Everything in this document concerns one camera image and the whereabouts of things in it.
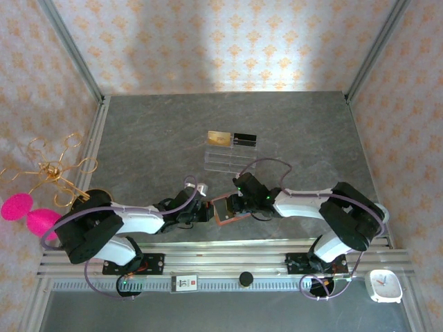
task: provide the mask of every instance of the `white sticker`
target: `white sticker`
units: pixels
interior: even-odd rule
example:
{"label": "white sticker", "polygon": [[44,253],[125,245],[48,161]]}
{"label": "white sticker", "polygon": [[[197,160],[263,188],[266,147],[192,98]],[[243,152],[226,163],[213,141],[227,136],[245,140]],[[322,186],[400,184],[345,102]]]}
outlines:
{"label": "white sticker", "polygon": [[172,292],[195,292],[198,290],[197,275],[176,275],[172,277]]}

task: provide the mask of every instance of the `transparent container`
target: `transparent container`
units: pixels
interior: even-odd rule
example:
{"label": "transparent container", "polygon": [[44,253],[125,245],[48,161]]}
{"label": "transparent container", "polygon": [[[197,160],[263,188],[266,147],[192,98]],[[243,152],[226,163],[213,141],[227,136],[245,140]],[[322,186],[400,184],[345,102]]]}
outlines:
{"label": "transparent container", "polygon": [[[240,173],[250,162],[257,159],[257,144],[251,141],[237,140],[230,137],[230,145],[212,145],[206,143],[204,168],[207,171]],[[254,174],[255,164],[248,168],[248,172]]]}

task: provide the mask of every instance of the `gray marble surface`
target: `gray marble surface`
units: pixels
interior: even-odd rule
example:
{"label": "gray marble surface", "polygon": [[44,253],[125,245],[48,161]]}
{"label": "gray marble surface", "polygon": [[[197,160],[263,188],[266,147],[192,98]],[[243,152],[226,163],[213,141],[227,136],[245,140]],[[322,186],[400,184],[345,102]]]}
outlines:
{"label": "gray marble surface", "polygon": [[[259,92],[112,97],[90,188],[114,201],[150,205],[175,197],[193,174],[208,196],[235,190],[232,174],[204,170],[208,130],[257,135],[260,156],[293,165],[284,184],[319,190],[347,181],[371,199],[374,186],[362,146],[341,92]],[[285,166],[263,162],[256,177],[278,186]],[[305,239],[329,230],[324,221],[291,217],[243,219],[219,227],[214,221],[162,235],[135,234],[139,242]]]}
{"label": "gray marble surface", "polygon": [[319,302],[299,292],[152,292],[126,303],[82,291],[52,292],[40,331],[408,332],[410,327],[402,305],[373,302],[364,282],[354,281],[339,297]]}

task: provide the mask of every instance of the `wall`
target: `wall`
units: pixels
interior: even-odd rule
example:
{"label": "wall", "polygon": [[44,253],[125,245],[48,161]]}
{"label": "wall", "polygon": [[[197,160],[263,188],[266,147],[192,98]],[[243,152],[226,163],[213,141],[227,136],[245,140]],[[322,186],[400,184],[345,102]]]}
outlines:
{"label": "wall", "polygon": [[395,0],[55,0],[104,94],[346,91]]}
{"label": "wall", "polygon": [[379,198],[443,326],[443,7],[412,1],[353,104]]}
{"label": "wall", "polygon": [[[96,102],[36,1],[0,3],[0,49],[0,170],[36,170],[40,158],[26,152],[29,141],[44,136],[46,155],[59,156],[65,136],[88,131]],[[67,151],[66,164],[78,151]],[[36,181],[0,183],[0,204]],[[54,193],[49,185],[36,190],[34,208],[53,208]],[[0,331],[17,330],[41,257],[24,221],[0,220]]]}

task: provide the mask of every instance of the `black round button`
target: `black round button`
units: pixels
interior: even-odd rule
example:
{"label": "black round button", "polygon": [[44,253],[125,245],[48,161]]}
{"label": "black round button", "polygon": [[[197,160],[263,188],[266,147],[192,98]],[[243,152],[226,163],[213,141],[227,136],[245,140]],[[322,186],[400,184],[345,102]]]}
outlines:
{"label": "black round button", "polygon": [[242,285],[243,287],[249,287],[253,281],[254,281],[254,276],[252,276],[252,273],[250,272],[243,272],[240,275],[240,285]]}

